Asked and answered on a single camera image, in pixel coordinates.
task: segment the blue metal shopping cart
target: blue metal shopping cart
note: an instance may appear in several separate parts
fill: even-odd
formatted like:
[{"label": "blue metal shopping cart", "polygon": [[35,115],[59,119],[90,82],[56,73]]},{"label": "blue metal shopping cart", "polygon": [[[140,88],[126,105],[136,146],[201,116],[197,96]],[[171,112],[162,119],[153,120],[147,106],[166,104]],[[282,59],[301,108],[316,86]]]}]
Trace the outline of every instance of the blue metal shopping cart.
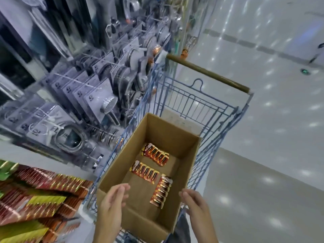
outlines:
[{"label": "blue metal shopping cart", "polygon": [[[186,119],[198,126],[201,145],[192,169],[192,175],[188,181],[188,188],[196,189],[225,135],[240,121],[249,107],[253,93],[250,92],[248,87],[207,71],[176,56],[168,54],[166,58],[247,93],[249,95],[247,102],[242,108],[231,106],[202,92],[203,81],[201,79],[194,80],[192,85],[186,85],[166,76],[159,66],[155,66],[147,92],[135,110],[128,127],[120,137],[115,151],[107,160],[106,166],[79,208],[79,213],[90,222],[94,222],[97,217],[95,193],[100,178],[107,171],[146,113],[150,112],[161,116],[165,110],[168,110],[177,114],[181,119]],[[116,242],[125,242],[127,238],[140,241],[140,239],[136,239],[129,232],[121,230],[116,238]]]}]

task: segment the person's right hand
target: person's right hand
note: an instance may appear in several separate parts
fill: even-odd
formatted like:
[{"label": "person's right hand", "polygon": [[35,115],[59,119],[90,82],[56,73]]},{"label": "person's right hand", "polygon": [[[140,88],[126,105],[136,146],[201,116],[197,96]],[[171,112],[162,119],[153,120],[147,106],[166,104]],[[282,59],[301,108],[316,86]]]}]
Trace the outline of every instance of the person's right hand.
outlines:
[{"label": "person's right hand", "polygon": [[187,212],[198,243],[218,243],[209,207],[200,193],[185,188],[179,196],[189,208]]}]

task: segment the brown cart handle grip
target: brown cart handle grip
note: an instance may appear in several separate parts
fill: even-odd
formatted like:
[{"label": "brown cart handle grip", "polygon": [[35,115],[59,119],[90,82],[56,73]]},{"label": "brown cart handle grip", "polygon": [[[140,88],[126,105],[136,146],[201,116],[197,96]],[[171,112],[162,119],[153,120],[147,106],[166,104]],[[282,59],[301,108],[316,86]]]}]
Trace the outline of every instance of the brown cart handle grip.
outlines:
[{"label": "brown cart handle grip", "polygon": [[208,77],[216,79],[217,81],[220,81],[220,82],[222,82],[224,84],[227,84],[227,85],[229,85],[229,86],[231,86],[233,88],[236,88],[236,89],[238,89],[240,91],[243,91],[244,93],[250,93],[250,88],[248,88],[247,86],[241,85],[241,84],[239,84],[237,82],[234,82],[234,81],[232,81],[232,80],[230,80],[230,79],[228,79],[226,77],[223,77],[223,76],[220,76],[220,75],[218,75],[216,73],[208,71],[208,70],[206,70],[206,69],[204,69],[204,68],[202,68],[200,66],[197,66],[197,65],[192,64],[192,63],[190,63],[188,61],[185,61],[185,60],[181,59],[180,57],[177,57],[177,56],[175,56],[173,54],[167,54],[167,58],[169,60],[177,62],[177,63],[179,63],[181,65],[184,65],[184,66],[186,66],[186,67],[188,67],[190,69],[193,69],[196,72],[202,73],[202,74],[204,74],[204,75],[206,75]]}]

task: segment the wire cart basket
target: wire cart basket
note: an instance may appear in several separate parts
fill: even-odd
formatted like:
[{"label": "wire cart basket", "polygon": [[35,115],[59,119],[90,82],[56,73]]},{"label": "wire cart basket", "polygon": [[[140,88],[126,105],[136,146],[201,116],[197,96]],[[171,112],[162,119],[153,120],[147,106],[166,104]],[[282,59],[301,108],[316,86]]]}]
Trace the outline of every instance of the wire cart basket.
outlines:
[{"label": "wire cart basket", "polygon": [[[192,85],[186,85],[166,76],[159,66],[156,65],[153,69],[147,92],[135,110],[123,135],[120,137],[114,152],[107,160],[106,166],[79,208],[80,215],[89,222],[96,221],[97,198],[95,193],[100,178],[107,171],[119,151],[124,147],[146,113],[150,112],[161,116],[164,110],[169,110],[180,116],[180,118],[195,123],[200,127],[201,144],[187,185],[188,188],[195,190],[225,135],[241,120],[249,107],[253,93],[250,92],[248,87],[221,77],[216,73],[184,61],[174,55],[168,54],[166,58],[247,93],[249,95],[247,102],[243,108],[231,106],[202,92],[203,81],[201,79],[197,78]],[[131,242],[143,242],[122,229],[116,238],[116,242],[124,243],[129,242],[128,240]]]}]

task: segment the cardboard box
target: cardboard box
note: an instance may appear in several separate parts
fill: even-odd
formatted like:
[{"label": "cardboard box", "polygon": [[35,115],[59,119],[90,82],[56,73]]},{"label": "cardboard box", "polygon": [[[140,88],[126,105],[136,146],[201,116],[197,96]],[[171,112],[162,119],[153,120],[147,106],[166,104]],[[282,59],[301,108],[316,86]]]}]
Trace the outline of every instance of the cardboard box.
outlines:
[{"label": "cardboard box", "polygon": [[[163,166],[141,155],[146,143],[168,152],[170,158]],[[147,243],[165,240],[173,233],[181,199],[178,192],[186,188],[200,145],[200,138],[153,114],[146,114],[139,126],[102,177],[97,190],[97,205],[100,206],[109,189],[120,183],[129,183],[131,189],[126,207],[123,208],[122,228]],[[156,188],[148,181],[129,171],[135,160],[173,179],[163,209],[150,203]]]}]

